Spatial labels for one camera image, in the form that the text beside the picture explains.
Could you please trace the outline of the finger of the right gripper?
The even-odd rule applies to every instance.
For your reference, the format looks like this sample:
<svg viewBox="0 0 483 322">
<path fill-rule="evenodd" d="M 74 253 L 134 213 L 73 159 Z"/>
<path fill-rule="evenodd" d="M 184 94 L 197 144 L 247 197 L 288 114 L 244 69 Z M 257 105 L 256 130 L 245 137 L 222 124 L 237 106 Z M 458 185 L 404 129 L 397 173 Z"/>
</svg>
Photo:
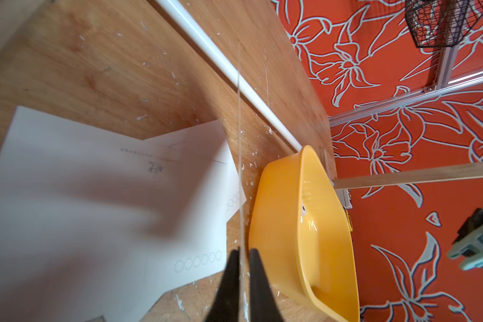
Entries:
<svg viewBox="0 0 483 322">
<path fill-rule="evenodd" d="M 464 239 L 470 232 L 483 225 L 483 208 L 477 208 L 458 230 L 456 241 Z"/>
</svg>

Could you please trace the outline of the teal clothespin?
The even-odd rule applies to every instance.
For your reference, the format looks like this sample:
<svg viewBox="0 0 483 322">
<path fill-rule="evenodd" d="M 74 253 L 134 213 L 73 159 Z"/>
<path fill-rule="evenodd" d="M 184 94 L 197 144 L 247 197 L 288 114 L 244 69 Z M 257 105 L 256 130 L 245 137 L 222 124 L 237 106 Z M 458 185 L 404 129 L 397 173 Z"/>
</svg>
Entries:
<svg viewBox="0 0 483 322">
<path fill-rule="evenodd" d="M 447 257 L 455 260 L 464 253 L 471 251 L 470 256 L 465 256 L 460 263 L 462 270 L 470 270 L 473 268 L 483 268 L 483 224 L 475 228 L 471 218 L 467 219 L 462 226 L 468 233 L 462 239 L 455 241 L 447 253 Z"/>
</svg>

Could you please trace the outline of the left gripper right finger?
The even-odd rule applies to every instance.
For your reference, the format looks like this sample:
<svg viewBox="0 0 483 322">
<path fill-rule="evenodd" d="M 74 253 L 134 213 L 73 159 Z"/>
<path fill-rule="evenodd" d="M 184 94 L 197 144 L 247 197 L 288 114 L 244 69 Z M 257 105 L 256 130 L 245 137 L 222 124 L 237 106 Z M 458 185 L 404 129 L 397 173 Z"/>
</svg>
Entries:
<svg viewBox="0 0 483 322">
<path fill-rule="evenodd" d="M 254 322 L 283 322 L 279 308 L 272 294 L 259 251 L 253 248 L 249 253 L 250 266 L 250 320 Z"/>
</svg>

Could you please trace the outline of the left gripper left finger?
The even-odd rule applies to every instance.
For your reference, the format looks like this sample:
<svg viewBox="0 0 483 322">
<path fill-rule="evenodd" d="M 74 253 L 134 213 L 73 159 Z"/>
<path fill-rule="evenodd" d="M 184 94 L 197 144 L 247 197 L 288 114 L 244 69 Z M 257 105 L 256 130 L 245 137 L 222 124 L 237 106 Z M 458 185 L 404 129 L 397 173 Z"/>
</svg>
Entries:
<svg viewBox="0 0 483 322">
<path fill-rule="evenodd" d="M 205 322 L 237 322 L 240 310 L 240 251 L 232 250 Z"/>
</svg>

